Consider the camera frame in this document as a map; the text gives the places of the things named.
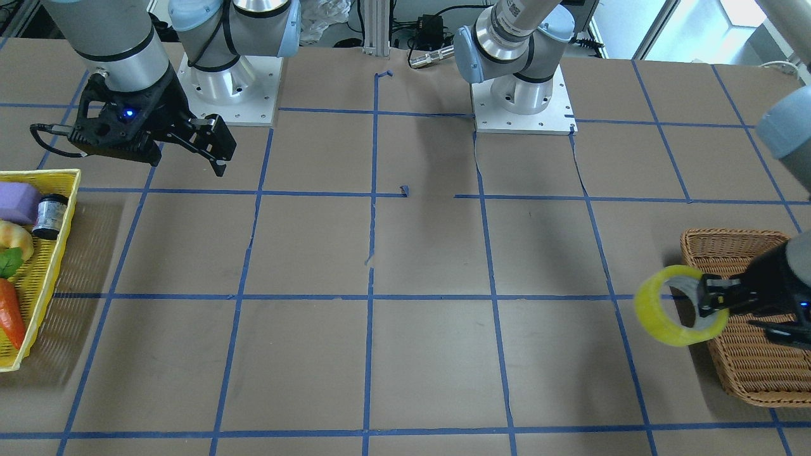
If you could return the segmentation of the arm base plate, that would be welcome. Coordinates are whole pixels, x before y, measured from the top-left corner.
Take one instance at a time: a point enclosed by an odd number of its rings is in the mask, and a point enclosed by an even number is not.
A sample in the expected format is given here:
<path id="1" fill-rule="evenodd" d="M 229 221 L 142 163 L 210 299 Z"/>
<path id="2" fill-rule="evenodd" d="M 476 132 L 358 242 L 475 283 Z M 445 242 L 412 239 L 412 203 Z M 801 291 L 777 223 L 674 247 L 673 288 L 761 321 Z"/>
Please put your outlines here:
<path id="1" fill-rule="evenodd" d="M 470 92 L 478 133 L 567 136 L 578 132 L 560 65 L 551 80 L 539 84 L 507 75 L 472 84 Z"/>
<path id="2" fill-rule="evenodd" d="M 197 117 L 215 113 L 229 126 L 272 127 L 284 63 L 284 58 L 243 56 L 231 68 L 203 72 L 183 55 L 177 76 Z"/>

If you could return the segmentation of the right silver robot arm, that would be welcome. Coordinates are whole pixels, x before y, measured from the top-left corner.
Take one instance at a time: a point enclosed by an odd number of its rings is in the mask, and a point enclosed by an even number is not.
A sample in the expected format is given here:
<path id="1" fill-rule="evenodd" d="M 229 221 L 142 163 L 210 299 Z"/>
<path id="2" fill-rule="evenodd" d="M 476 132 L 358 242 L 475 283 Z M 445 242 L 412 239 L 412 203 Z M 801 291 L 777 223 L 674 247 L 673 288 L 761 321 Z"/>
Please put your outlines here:
<path id="1" fill-rule="evenodd" d="M 296 54 L 298 1 L 171 1 L 171 27 L 186 54 L 183 84 L 160 40 L 158 20 L 139 1 L 44 1 L 43 6 L 89 69 L 72 126 L 32 124 L 30 132 L 63 136 L 74 153 L 155 167 L 158 144 L 198 154 L 223 176 L 237 144 L 219 113 L 199 116 L 190 98 L 235 106 L 260 92 L 251 57 Z"/>

